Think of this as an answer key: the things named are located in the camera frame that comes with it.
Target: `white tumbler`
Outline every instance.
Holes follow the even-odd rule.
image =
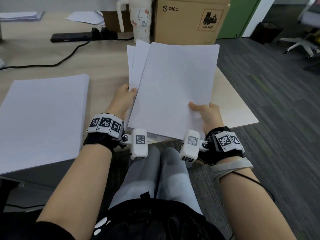
[[[121,6],[124,4],[129,4],[134,42],[138,39],[150,43],[152,0],[118,0],[117,12],[121,32],[125,31],[121,15]]]

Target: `trash can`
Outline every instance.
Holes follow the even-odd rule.
[[[250,36],[250,39],[260,43],[271,43],[281,32],[283,28],[271,22],[260,22]]]

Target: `green panel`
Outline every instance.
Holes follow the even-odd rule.
[[[218,39],[240,37],[259,3],[260,0],[231,0]]]

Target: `person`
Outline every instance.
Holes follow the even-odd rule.
[[[105,113],[124,120],[136,93],[135,88],[129,91],[128,85],[121,86]],[[217,105],[190,102],[189,107],[200,113],[205,134],[224,126]],[[144,160],[129,161],[122,186],[96,223],[112,150],[102,144],[86,144],[37,221],[18,239],[225,239],[203,216],[179,153],[173,148],[160,153],[154,146],[148,152]],[[238,159],[227,157],[217,164]],[[249,168],[237,172],[258,180]],[[263,187],[234,173],[219,182],[237,240],[296,239]]]

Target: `battery warning label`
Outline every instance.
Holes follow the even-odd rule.
[[[223,13],[223,9],[205,8],[198,26],[198,31],[215,32]]]

